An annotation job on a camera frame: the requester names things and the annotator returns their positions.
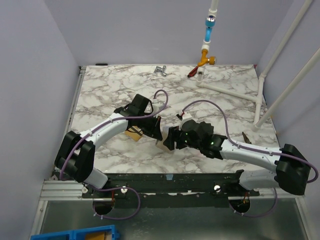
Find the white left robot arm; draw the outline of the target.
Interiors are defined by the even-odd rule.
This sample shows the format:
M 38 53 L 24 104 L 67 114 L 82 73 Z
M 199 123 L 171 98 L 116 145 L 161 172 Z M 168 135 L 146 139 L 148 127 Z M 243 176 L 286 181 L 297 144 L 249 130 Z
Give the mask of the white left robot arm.
M 131 127 L 138 127 L 148 137 L 161 141 L 161 117 L 159 113 L 167 105 L 157 105 L 152 100 L 136 94 L 132 102 L 119 107 L 102 123 L 81 133 L 69 131 L 58 150 L 55 166 L 60 169 L 59 178 L 66 176 L 78 183 L 93 186 L 93 191 L 101 198 L 111 191 L 108 177 L 94 167 L 96 150 L 111 138 Z

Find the gold card stack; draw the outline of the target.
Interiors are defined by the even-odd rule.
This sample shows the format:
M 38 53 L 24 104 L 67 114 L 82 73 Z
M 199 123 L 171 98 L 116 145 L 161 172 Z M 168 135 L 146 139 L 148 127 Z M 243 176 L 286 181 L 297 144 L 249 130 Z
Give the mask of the gold card stack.
M 128 128 L 124 134 L 130 138 L 132 138 L 135 142 L 138 142 L 143 137 L 143 132 L 137 126 L 132 126 Z

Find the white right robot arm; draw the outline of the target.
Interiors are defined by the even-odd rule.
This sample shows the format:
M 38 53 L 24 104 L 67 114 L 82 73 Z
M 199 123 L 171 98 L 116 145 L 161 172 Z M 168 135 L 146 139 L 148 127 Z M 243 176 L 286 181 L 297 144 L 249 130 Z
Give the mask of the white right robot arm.
M 281 188 L 289 194 L 305 193 L 311 167 L 300 151 L 291 144 L 282 148 L 261 147 L 215 134 L 204 121 L 187 120 L 180 126 L 164 127 L 163 145 L 170 151 L 186 147 L 198 150 L 210 159 L 233 160 L 260 167 L 243 172 L 230 183 L 230 191 L 241 196 L 254 188 Z

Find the beige card holder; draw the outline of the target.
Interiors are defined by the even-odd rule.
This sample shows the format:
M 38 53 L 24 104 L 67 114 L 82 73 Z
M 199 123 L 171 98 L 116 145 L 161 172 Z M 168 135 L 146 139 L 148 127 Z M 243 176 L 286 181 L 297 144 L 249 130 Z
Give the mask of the beige card holder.
M 174 127 L 173 126 L 164 126 L 161 130 L 161 133 L 162 133 L 162 140 L 156 141 L 156 147 L 159 149 L 162 149 L 163 151 L 166 151 L 166 152 L 173 151 L 173 150 L 168 150 L 168 148 L 164 146 L 164 141 L 168 137 L 168 134 L 174 134 Z

